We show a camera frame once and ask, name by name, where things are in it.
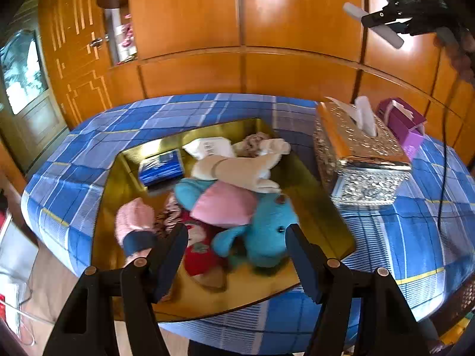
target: pink plush belly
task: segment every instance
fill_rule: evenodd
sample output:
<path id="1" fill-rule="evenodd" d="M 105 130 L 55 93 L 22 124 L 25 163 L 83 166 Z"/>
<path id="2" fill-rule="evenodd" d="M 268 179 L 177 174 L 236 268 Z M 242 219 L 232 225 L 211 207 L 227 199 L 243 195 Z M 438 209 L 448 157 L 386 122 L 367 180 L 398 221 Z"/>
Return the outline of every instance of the pink plush belly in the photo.
<path id="1" fill-rule="evenodd" d="M 216 181 L 198 199 L 192 218 L 219 227 L 247 225 L 257 207 L 257 197 L 249 190 Z"/>

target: purple tissue box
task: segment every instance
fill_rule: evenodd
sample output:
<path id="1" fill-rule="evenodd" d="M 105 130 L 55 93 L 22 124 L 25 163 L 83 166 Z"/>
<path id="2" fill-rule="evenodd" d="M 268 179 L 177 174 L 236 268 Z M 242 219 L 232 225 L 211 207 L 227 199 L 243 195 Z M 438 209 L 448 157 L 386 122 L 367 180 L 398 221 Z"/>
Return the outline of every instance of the purple tissue box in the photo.
<path id="1" fill-rule="evenodd" d="M 401 98 L 383 100 L 376 115 L 389 127 L 412 161 L 424 140 L 424 124 L 427 119 Z"/>

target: yellow object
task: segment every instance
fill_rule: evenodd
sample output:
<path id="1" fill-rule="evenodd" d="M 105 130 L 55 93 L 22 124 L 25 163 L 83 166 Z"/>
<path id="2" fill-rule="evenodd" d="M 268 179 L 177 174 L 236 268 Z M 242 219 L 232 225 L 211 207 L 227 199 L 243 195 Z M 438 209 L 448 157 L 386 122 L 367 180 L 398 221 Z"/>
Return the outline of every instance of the yellow object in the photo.
<path id="1" fill-rule="evenodd" d="M 455 344 L 460 339 L 460 336 L 462 336 L 469 323 L 470 320 L 464 317 L 451 329 L 444 333 L 440 337 L 440 341 L 442 341 L 445 345 Z"/>
<path id="2" fill-rule="evenodd" d="M 119 153 L 110 170 L 99 207 L 92 265 L 103 270 L 123 265 L 123 251 L 114 237 L 115 216 L 120 206 L 139 196 L 156 213 L 164 205 L 166 194 L 149 196 L 137 179 L 142 160 L 182 147 L 196 138 L 224 136 L 236 143 L 259 131 L 276 136 L 260 119 L 247 119 L 185 131 Z M 189 175 L 196 161 L 183 149 L 181 155 L 186 175 Z M 342 259 L 354 252 L 355 241 L 343 219 L 320 182 L 295 153 L 282 157 L 271 170 L 271 179 L 279 183 L 283 192 L 291 198 L 302 231 L 311 243 L 319 245 L 329 258 Z M 153 310 L 158 322 L 203 318 L 258 303 L 298 283 L 290 260 L 285 261 L 273 275 L 259 274 L 248 263 L 243 263 L 227 275 L 225 291 L 213 292 L 194 282 L 181 265 L 174 280 L 172 298 L 154 305 Z M 113 310 L 115 320 L 122 320 L 119 298 L 113 301 Z"/>

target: blue package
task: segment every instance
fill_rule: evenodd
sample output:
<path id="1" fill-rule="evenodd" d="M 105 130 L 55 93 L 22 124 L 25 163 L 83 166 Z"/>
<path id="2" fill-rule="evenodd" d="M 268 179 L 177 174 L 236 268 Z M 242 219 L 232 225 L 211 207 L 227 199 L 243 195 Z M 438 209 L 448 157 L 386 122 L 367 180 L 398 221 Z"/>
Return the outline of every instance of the blue package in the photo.
<path id="1" fill-rule="evenodd" d="M 184 173 L 179 150 L 144 159 L 139 166 L 139 180 L 144 186 L 182 177 Z"/>

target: door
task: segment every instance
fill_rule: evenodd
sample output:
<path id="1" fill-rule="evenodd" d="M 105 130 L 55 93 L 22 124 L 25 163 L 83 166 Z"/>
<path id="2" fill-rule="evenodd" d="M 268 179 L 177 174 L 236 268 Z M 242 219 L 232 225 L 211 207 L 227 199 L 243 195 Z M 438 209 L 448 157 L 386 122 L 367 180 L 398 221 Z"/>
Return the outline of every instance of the door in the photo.
<path id="1" fill-rule="evenodd" d="M 23 172 L 66 129 L 42 60 L 37 4 L 25 2 L 0 39 L 0 133 Z"/>
<path id="2" fill-rule="evenodd" d="M 69 128 L 112 108 L 108 47 L 90 45 L 105 37 L 96 0 L 39 0 L 39 27 L 51 86 Z"/>

